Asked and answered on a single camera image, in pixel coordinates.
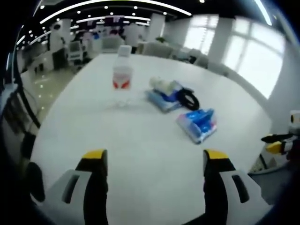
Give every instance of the coiled black cable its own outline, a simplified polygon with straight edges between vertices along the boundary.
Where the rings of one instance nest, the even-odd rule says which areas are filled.
[[[176,97],[180,104],[189,110],[194,111],[200,108],[200,103],[195,95],[193,95],[192,90],[183,88],[177,92]]]

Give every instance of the white table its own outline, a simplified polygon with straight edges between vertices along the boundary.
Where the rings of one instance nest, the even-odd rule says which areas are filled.
[[[239,85],[174,60],[132,55],[132,106],[113,107],[116,54],[101,54],[83,68],[53,104],[37,135],[32,161],[47,190],[87,151],[108,149],[107,216],[110,225],[180,225],[205,211],[203,149],[226,152],[249,171],[271,121]],[[152,76],[195,90],[203,108],[214,108],[218,131],[195,145],[175,123],[179,109],[162,114],[144,100]]]

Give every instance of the bottle cap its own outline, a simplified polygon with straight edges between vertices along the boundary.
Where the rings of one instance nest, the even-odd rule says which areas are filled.
[[[122,57],[129,57],[132,47],[130,45],[121,45],[118,50],[118,55]]]

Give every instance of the plastic water bottle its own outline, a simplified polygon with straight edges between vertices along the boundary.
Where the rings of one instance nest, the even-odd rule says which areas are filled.
[[[130,100],[129,93],[133,74],[133,68],[129,60],[130,55],[131,46],[121,45],[113,66],[112,86],[115,100],[119,105],[126,105]]]

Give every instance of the person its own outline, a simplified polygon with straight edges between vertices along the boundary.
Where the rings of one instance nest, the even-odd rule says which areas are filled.
[[[137,44],[139,39],[139,28],[134,22],[130,23],[129,26],[125,28],[125,43],[132,47],[132,54],[135,54],[137,50]]]

